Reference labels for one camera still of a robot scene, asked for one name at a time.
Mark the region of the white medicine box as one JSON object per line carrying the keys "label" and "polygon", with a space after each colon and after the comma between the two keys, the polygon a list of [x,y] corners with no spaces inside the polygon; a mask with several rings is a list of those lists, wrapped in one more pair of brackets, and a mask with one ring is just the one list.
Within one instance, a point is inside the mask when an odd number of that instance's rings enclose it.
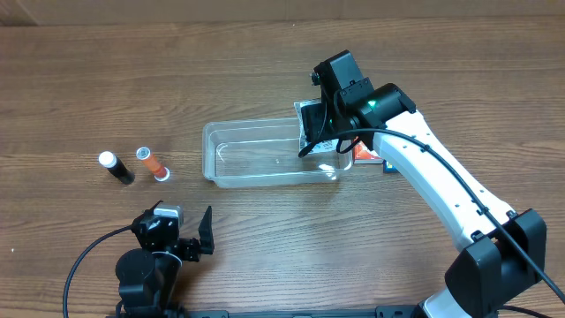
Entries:
{"label": "white medicine box", "polygon": [[326,106],[320,99],[294,102],[299,122],[299,149],[328,135]]}

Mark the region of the orange tube white cap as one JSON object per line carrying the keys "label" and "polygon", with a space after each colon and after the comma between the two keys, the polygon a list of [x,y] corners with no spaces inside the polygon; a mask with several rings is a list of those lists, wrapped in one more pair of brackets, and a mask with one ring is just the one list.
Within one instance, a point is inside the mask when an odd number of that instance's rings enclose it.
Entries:
{"label": "orange tube white cap", "polygon": [[157,181],[163,182],[170,178],[170,170],[156,159],[148,147],[138,148],[136,157],[152,172]]}

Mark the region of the red medicine box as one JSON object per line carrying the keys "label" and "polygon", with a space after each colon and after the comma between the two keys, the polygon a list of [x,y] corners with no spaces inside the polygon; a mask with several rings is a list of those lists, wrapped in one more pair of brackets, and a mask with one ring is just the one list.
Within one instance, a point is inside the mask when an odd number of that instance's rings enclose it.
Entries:
{"label": "red medicine box", "polygon": [[352,159],[354,164],[383,164],[383,159],[374,150],[360,141],[352,151]]}

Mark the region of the black tube white cap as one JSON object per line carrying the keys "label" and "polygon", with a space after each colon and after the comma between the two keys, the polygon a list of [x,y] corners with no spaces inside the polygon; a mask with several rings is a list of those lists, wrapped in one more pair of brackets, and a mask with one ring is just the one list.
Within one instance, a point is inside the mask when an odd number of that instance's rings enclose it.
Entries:
{"label": "black tube white cap", "polygon": [[101,166],[106,168],[108,172],[125,185],[131,184],[135,176],[129,171],[122,161],[110,151],[103,151],[98,156]]}

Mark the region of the blue medicine box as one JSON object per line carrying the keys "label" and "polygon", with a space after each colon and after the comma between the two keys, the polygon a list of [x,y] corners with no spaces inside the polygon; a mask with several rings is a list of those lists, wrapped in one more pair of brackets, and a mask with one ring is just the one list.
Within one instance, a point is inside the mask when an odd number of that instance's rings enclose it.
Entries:
{"label": "blue medicine box", "polygon": [[384,173],[397,173],[398,169],[391,164],[389,161],[384,160],[382,163],[382,168]]}

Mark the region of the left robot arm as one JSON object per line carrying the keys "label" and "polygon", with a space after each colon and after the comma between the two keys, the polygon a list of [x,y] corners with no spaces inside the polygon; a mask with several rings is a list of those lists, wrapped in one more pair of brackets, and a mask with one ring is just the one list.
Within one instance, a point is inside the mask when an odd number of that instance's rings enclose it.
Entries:
{"label": "left robot arm", "polygon": [[187,317],[185,308],[172,300],[183,264],[200,261],[215,250],[212,208],[207,207],[198,228],[198,238],[181,238],[183,209],[158,201],[132,221],[131,231],[139,248],[117,262],[121,298],[118,317]]}

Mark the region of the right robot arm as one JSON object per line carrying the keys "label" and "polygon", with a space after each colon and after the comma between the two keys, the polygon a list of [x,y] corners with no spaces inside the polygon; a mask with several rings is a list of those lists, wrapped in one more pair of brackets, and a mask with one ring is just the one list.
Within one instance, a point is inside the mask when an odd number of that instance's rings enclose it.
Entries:
{"label": "right robot arm", "polygon": [[415,317],[495,317],[545,280],[546,223],[516,212],[482,186],[441,144],[416,103],[393,83],[373,86],[342,51],[311,75],[320,104],[302,110],[306,156],[326,141],[337,152],[359,142],[391,163],[447,229],[458,255],[445,287],[414,308]]}

